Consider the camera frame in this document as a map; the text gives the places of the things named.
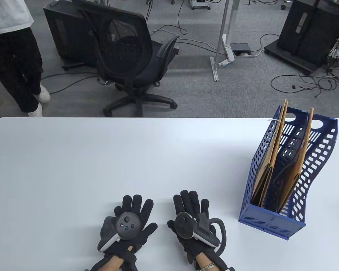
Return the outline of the person's left hand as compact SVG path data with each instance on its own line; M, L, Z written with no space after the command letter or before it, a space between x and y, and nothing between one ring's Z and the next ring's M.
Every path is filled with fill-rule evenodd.
M123 259L123 270L137 270L135 253L158 227L154 222L147 224L153 205L153 200L142 203L141 195L125 195L122 205L114 208L114 216L103 222L98 252Z

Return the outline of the person's right hand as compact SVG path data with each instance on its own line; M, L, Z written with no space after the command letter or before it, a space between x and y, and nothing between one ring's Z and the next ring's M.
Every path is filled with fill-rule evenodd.
M228 270L221 254L226 246L225 225L209 218L209 201L198 199L196 191L183 190L173 197L176 218L167 222L196 270Z

